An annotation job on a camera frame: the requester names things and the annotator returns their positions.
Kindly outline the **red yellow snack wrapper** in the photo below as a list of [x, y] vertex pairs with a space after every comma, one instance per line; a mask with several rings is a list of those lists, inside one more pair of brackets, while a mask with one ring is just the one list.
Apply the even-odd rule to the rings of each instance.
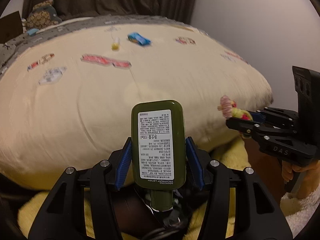
[[228, 96], [224, 95], [220, 99], [220, 105], [217, 107], [219, 111], [222, 112], [226, 119], [238, 118], [242, 120], [252, 121], [253, 118], [251, 114], [246, 111], [239, 109], [235, 101], [231, 100]]

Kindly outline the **green lotion bottle label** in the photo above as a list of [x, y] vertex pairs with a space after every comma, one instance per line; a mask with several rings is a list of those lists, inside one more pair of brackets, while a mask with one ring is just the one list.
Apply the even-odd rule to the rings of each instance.
[[139, 103], [131, 111], [133, 176], [150, 191], [156, 211], [173, 207], [173, 191], [185, 183], [183, 109], [175, 100]]

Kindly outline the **black trash bag bin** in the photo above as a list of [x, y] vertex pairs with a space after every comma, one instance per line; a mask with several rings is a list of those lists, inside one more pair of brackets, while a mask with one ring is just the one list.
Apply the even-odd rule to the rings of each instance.
[[151, 192], [137, 187], [120, 190], [114, 210], [123, 239], [183, 239], [188, 231], [191, 211], [183, 210], [183, 196], [173, 191], [173, 207], [157, 211], [151, 207]]

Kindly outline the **yellow fluffy blanket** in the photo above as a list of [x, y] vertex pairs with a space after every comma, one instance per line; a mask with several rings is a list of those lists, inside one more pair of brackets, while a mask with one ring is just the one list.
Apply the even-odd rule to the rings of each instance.
[[[65, 169], [41, 205], [28, 233], [29, 239], [88, 239], [84, 190], [90, 190], [95, 239], [122, 239], [114, 211], [116, 166], [120, 150], [92, 168]], [[227, 232], [230, 190], [236, 189], [233, 239], [292, 239], [289, 224], [255, 173], [227, 168], [198, 148], [204, 187], [195, 185], [187, 160], [188, 183], [196, 193], [207, 192], [207, 207], [199, 239], [224, 239]]]

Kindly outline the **cream printed duvet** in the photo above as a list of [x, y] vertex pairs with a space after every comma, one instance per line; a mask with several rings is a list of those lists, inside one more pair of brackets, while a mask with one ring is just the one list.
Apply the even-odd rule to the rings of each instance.
[[[134, 32], [151, 44], [130, 42]], [[25, 50], [1, 78], [1, 173], [51, 189], [65, 168], [122, 148], [132, 108], [158, 100], [178, 101], [186, 135], [211, 150], [238, 135], [217, 110], [224, 95], [249, 111], [273, 101], [255, 68], [198, 29], [117, 24], [56, 37]]]

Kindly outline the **small yellow white bottle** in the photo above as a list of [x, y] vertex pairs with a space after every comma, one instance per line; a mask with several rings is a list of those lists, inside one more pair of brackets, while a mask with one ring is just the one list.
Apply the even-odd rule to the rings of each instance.
[[120, 38], [116, 37], [113, 41], [113, 43], [111, 44], [111, 49], [112, 50], [119, 50], [120, 48]]

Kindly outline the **blue snack packet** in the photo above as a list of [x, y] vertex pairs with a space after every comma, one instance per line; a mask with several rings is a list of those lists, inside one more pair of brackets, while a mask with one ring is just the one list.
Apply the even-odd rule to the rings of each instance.
[[127, 38], [130, 42], [136, 43], [139, 46], [148, 46], [151, 44], [151, 41], [137, 32], [130, 33], [127, 35]]

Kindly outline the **small blue object on bed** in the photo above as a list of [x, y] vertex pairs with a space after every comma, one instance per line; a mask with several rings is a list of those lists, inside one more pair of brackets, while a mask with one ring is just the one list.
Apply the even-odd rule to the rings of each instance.
[[27, 34], [28, 34], [29, 36], [34, 36], [34, 35], [37, 34], [38, 31], [39, 31], [39, 29], [37, 29], [37, 28], [32, 28], [32, 29], [27, 30]]

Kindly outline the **grey patterned bed sheet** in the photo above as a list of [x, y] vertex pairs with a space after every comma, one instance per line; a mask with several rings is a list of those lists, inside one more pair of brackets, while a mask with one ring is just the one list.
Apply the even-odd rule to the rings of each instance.
[[47, 28], [41, 29], [32, 36], [28, 35], [27, 33], [23, 33], [6, 43], [1, 44], [1, 76], [4, 75], [4, 73], [12, 65], [12, 63], [19, 57], [19, 55], [21, 55], [25, 50], [31, 47], [75, 31], [100, 26], [108, 27], [117, 24], [168, 24], [176, 28], [183, 28], [189, 31], [194, 31], [196, 29], [191, 25], [162, 16], [105, 15], [99, 17], [74, 18], [64, 21], [58, 25], [52, 25]]

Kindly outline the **plush toy with cap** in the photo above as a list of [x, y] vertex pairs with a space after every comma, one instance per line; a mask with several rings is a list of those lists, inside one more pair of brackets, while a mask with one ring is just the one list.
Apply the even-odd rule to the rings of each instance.
[[33, 9], [22, 25], [27, 29], [44, 29], [62, 23], [53, 7], [53, 0], [46, 0], [33, 6]]

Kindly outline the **dark wooden headboard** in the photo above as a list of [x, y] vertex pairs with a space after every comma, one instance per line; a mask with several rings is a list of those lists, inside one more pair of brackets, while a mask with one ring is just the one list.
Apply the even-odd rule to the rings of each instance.
[[19, 11], [13, 12], [0, 19], [0, 44], [16, 38], [23, 33]]

